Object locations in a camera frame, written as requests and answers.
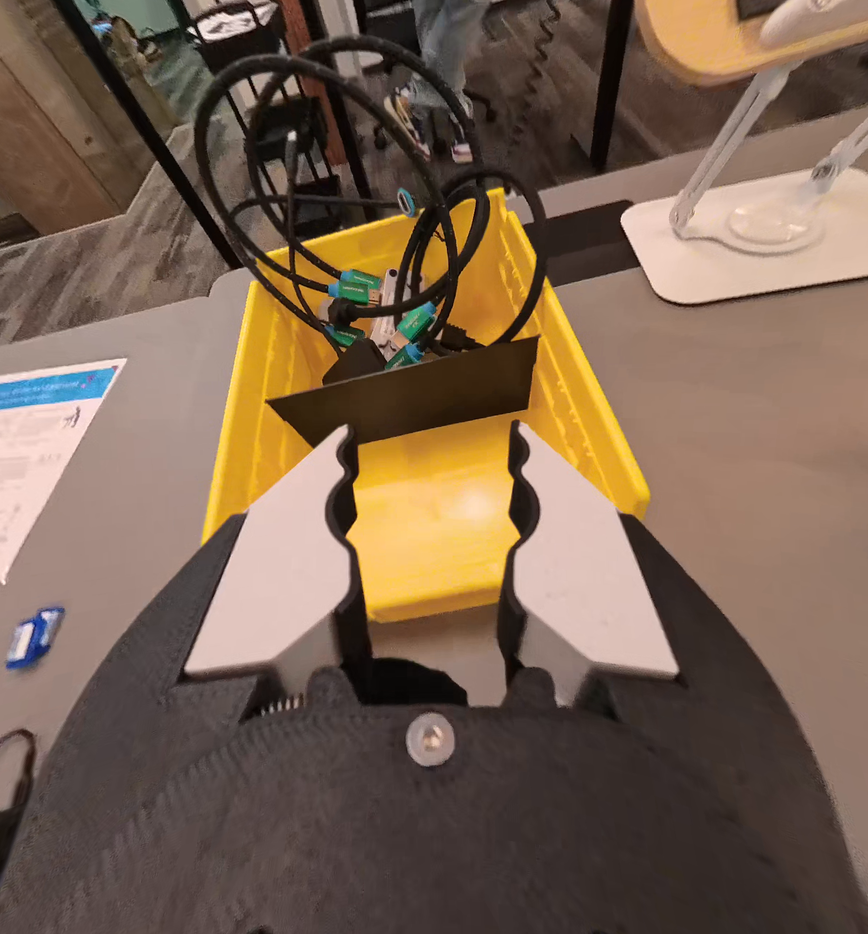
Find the black utility cart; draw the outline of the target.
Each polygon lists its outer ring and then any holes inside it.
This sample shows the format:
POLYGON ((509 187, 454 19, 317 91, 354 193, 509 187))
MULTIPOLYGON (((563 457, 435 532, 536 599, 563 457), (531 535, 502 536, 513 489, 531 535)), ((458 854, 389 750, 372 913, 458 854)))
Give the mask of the black utility cart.
MULTIPOLYGON (((186 37, 213 78, 241 60, 265 54, 290 56, 299 41, 288 37, 286 12, 301 17, 300 2, 214 2, 199 13, 187 28, 186 37)), ((195 157, 208 172, 202 183, 218 181, 221 159, 230 170, 228 195, 241 193, 236 203, 241 229, 250 231, 253 183, 245 158, 245 134, 251 128, 253 109, 260 99, 266 104, 255 129, 253 148, 260 169, 260 186, 272 197, 269 207, 284 222, 286 189, 285 150, 288 135, 296 133, 299 143, 298 171, 303 179, 297 193, 296 228, 305 238, 334 233, 341 229, 347 207, 330 203, 342 193, 341 180, 334 173, 339 158, 332 150, 337 143, 337 127, 332 108, 322 88, 310 78, 290 76, 271 96, 265 93, 268 75, 238 77, 213 98, 207 129, 195 132, 195 157)))

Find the white printed paper sheet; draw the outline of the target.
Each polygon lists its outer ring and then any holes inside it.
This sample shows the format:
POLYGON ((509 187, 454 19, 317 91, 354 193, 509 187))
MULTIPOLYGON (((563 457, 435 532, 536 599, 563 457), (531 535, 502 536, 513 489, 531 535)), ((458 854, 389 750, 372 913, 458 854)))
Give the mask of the white printed paper sheet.
POLYGON ((126 358, 0 375, 0 584, 126 358))

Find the black bin divider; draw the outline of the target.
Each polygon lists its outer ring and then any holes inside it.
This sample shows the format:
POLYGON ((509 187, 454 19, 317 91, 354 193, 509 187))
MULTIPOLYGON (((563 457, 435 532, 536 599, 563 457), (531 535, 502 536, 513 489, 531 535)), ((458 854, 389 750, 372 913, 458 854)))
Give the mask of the black bin divider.
POLYGON ((266 404, 310 446, 349 426, 361 444, 529 407, 538 336, 301 391, 266 404))

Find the wooden stand tray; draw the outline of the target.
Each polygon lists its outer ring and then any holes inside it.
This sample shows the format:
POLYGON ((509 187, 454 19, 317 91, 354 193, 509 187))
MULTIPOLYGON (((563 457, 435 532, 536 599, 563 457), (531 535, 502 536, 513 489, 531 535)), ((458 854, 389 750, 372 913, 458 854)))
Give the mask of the wooden stand tray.
POLYGON ((868 42, 868 2, 636 2, 648 51, 686 83, 715 86, 868 42))

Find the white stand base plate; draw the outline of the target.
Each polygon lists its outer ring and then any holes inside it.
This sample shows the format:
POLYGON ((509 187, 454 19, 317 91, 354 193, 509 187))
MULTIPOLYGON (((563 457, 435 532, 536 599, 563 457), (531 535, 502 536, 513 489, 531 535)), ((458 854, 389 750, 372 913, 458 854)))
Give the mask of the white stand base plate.
POLYGON ((868 277, 868 116, 808 171, 714 187, 788 81, 755 76, 673 200, 635 204, 620 224, 661 299, 707 305, 868 277))

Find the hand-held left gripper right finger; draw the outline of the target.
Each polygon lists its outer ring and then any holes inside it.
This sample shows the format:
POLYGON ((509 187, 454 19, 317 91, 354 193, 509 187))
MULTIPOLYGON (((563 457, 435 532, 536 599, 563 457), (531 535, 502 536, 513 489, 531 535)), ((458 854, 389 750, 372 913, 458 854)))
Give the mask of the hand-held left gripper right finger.
POLYGON ((622 514, 525 422, 510 425, 510 520, 498 645, 508 674, 544 671, 557 706, 593 678, 674 682, 669 644, 622 514))

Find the yellow plastic bin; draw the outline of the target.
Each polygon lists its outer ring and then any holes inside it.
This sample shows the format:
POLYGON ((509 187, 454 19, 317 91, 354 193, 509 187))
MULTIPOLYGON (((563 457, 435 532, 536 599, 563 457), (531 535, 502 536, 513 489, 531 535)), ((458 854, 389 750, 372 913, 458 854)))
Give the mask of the yellow plastic bin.
MULTIPOLYGON (((623 513, 650 488, 552 286, 518 336, 535 338, 528 402, 385 440, 359 441, 357 519, 348 534, 370 617, 399 622, 495 602, 517 540, 510 424, 520 418, 623 513)), ((201 542, 306 458, 313 444, 269 402, 322 390, 330 346, 253 281, 213 468, 201 542)))

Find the small blue white card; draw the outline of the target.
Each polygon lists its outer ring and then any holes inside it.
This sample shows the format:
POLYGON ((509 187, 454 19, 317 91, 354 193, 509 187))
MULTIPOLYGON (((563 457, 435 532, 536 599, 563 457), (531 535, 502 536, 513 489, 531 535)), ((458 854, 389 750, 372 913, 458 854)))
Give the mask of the small blue white card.
POLYGON ((50 652, 64 616, 62 606, 45 607, 17 624, 6 655, 5 669, 30 669, 42 660, 50 652))

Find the black floor stand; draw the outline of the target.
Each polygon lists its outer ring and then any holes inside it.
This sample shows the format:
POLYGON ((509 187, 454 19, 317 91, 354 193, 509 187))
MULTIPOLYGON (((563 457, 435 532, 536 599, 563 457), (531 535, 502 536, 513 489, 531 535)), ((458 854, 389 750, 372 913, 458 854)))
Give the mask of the black floor stand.
POLYGON ((238 270, 242 263, 230 245, 224 232, 204 204, 203 199, 195 190, 191 181, 176 158, 172 155, 166 142, 159 135, 155 125, 149 118, 142 105, 125 81, 124 75, 113 64, 110 56, 102 48, 97 34, 85 20, 83 14, 72 1, 54 1, 54 6, 68 29, 86 53, 90 63, 97 70, 104 85, 112 93, 113 98, 123 109, 142 142, 155 156, 158 165, 168 177, 183 203, 189 208, 207 238, 214 246, 216 252, 228 265, 230 270, 238 270))

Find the wooden desk black frame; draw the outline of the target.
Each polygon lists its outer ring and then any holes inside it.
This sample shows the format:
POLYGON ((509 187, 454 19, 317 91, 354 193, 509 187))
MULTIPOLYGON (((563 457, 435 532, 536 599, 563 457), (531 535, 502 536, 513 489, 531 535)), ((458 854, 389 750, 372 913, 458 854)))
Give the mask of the wooden desk black frame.
POLYGON ((591 168, 596 173, 602 173, 607 165, 634 14, 634 1, 608 3, 589 149, 591 168))

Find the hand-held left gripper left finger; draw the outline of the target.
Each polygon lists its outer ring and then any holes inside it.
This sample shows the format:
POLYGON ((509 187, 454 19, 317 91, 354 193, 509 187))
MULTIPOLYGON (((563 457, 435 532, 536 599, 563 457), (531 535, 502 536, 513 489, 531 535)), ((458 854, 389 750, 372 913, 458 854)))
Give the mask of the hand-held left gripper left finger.
POLYGON ((309 679, 370 665, 367 604, 348 534, 357 519, 358 443, 344 425, 242 515, 187 655, 188 679, 309 679))

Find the silver hdmi switch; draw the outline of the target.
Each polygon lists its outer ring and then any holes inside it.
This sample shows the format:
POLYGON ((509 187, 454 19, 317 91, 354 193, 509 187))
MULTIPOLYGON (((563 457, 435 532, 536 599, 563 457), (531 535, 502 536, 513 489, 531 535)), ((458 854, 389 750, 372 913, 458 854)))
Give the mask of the silver hdmi switch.
MULTIPOLYGON (((379 289, 379 308, 394 304, 394 292, 397 282, 398 270, 390 268, 381 279, 379 289)), ((370 340, 380 350, 381 355, 389 361, 395 354, 397 347, 393 344, 393 335, 396 330, 394 316, 382 315, 373 319, 370 330, 370 340)))

